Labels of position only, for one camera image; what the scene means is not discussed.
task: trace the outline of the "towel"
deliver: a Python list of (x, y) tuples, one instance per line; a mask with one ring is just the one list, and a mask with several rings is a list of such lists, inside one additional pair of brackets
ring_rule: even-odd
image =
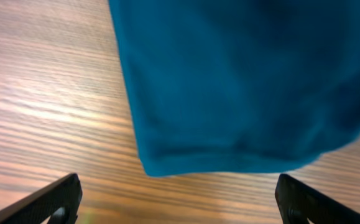
[(283, 172), (360, 135), (360, 0), (109, 0), (152, 177)]

